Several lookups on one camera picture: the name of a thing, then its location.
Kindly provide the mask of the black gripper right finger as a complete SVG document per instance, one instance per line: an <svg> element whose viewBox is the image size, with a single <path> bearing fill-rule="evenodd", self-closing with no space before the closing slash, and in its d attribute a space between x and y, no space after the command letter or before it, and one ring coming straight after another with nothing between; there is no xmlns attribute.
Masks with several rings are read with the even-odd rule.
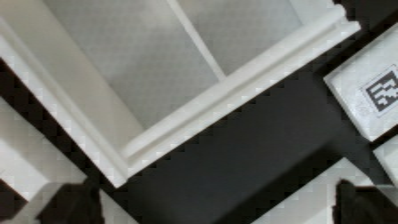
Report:
<svg viewBox="0 0 398 224"><path fill-rule="evenodd" d="M398 188L336 184L334 224L398 224Z"/></svg>

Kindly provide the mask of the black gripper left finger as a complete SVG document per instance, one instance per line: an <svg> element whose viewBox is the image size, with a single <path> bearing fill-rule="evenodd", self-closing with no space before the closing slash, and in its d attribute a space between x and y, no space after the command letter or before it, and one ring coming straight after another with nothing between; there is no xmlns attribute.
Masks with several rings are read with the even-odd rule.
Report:
<svg viewBox="0 0 398 224"><path fill-rule="evenodd" d="M105 224L100 188L64 184L36 216L39 224Z"/></svg>

